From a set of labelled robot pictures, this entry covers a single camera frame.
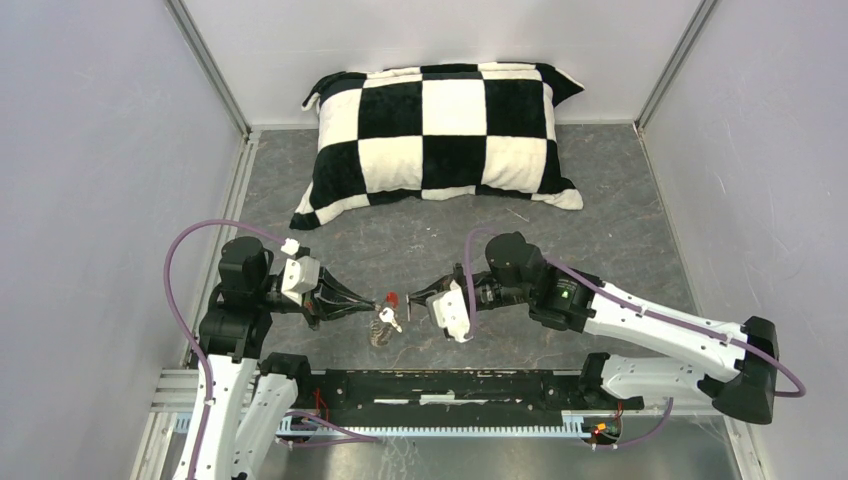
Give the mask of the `metal key organizer red handle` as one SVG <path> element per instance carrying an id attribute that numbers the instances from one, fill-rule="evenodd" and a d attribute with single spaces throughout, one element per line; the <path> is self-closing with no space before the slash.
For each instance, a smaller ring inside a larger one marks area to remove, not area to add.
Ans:
<path id="1" fill-rule="evenodd" d="M 395 333 L 403 332 L 397 316 L 398 306 L 399 296 L 393 291 L 375 306 L 376 316 L 369 326 L 369 342 L 373 347 L 387 346 Z"/>

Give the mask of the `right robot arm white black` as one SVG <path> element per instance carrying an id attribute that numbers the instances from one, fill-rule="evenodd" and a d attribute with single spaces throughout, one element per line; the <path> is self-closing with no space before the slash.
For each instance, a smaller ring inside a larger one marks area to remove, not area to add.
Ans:
<path id="1" fill-rule="evenodd" d="M 531 320 L 556 331 L 618 339 L 653 351 L 651 358 L 587 356 L 577 382 L 580 400 L 602 408 L 650 397 L 707 402 L 739 421 L 769 425 L 777 395 L 774 324 L 710 320 L 634 296 L 543 255 L 519 232 L 493 237 L 488 268 L 470 274 L 461 263 L 408 294 L 427 308 L 447 338 L 464 343 L 478 313 L 525 305 Z"/>

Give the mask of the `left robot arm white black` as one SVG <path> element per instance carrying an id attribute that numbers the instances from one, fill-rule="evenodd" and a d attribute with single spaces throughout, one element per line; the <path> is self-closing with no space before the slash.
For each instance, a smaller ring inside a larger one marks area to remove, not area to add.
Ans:
<path id="1" fill-rule="evenodd" d="M 262 354 L 273 314 L 300 314 L 321 323 L 379 305 L 337 281 L 308 249 L 283 244 L 286 263 L 278 273 L 273 252 L 250 236 L 221 249 L 219 283 L 209 296 L 192 347 L 198 381 L 188 437 L 177 479 L 253 479 L 284 415 L 314 394 L 303 355 Z"/>

